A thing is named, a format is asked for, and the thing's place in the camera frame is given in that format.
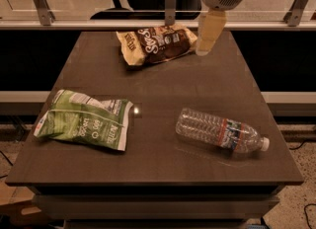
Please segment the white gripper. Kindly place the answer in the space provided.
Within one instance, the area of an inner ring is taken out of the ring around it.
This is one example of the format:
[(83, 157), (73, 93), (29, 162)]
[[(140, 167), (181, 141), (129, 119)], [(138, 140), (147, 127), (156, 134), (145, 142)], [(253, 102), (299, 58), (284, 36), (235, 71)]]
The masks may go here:
[(206, 56), (213, 49), (225, 24), (226, 12), (232, 10), (243, 0), (201, 0), (208, 8), (207, 13), (199, 16), (197, 29), (196, 54)]

